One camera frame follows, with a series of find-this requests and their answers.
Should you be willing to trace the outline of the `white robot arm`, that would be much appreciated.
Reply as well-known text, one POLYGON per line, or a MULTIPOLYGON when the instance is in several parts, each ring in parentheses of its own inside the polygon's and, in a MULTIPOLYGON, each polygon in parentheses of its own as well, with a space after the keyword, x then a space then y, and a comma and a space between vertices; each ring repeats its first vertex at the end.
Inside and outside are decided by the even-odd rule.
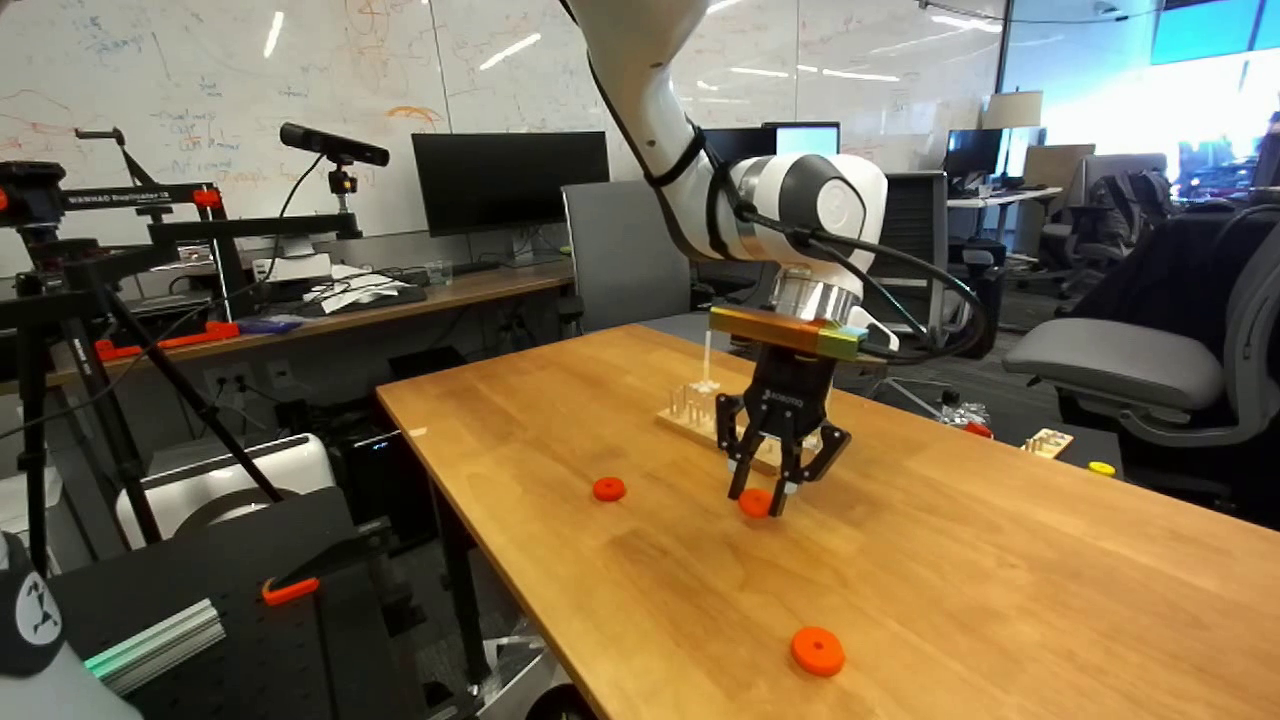
POLYGON ((707 16, 707 0, 561 0, 588 71, 633 149, 672 244, 693 261, 772 264, 772 306, 749 323, 758 372, 742 397, 715 397, 715 442, 732 461, 728 496, 749 491, 763 440, 780 442, 768 513, 819 481, 849 447, 825 413, 842 360, 880 329, 864 306, 890 177, 869 157, 780 151, 695 125, 672 59, 707 16))

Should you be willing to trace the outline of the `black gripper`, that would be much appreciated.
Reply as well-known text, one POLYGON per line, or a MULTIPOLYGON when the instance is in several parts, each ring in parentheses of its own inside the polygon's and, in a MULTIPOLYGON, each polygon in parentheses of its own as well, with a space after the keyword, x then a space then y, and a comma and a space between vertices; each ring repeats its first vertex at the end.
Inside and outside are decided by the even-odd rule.
POLYGON ((749 466, 768 436, 780 440, 780 481, 772 491, 772 517, 811 481, 819 481, 849 447, 849 433, 829 418, 831 360, 794 349, 763 349, 758 355, 752 383, 742 397, 715 397, 715 447, 728 454, 728 496, 742 498, 749 466))

